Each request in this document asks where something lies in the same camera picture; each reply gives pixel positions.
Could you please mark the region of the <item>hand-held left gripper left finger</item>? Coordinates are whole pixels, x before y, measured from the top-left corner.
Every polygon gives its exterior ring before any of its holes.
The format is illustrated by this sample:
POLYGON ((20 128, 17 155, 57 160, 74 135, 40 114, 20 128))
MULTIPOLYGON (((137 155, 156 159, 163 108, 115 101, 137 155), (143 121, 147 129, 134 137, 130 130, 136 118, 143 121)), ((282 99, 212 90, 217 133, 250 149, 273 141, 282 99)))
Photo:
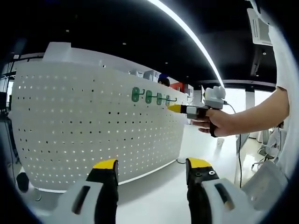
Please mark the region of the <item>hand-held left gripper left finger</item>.
POLYGON ((118 160, 95 164, 83 181, 76 182, 59 199, 59 224, 114 224, 119 200, 118 160))

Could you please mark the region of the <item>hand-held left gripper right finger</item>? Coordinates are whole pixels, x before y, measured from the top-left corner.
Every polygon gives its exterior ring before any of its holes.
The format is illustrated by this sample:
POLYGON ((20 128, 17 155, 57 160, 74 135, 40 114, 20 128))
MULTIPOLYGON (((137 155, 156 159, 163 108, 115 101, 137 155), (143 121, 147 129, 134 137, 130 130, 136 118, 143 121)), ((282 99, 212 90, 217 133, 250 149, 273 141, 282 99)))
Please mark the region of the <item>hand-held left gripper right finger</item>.
POLYGON ((245 193, 229 180, 219 178, 209 162, 191 157, 185 161, 191 223, 247 223, 249 204, 245 193))

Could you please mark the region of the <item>person's right hand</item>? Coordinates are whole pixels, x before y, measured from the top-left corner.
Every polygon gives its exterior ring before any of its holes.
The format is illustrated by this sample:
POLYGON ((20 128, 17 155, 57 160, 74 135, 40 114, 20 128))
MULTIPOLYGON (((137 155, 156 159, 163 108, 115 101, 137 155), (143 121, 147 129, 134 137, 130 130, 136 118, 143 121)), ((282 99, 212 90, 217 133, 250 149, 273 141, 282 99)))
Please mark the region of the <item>person's right hand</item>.
POLYGON ((204 118, 192 120, 191 124, 203 133, 211 134, 211 124, 215 126, 214 136, 225 137, 234 135, 234 116, 220 110, 209 109, 204 118))

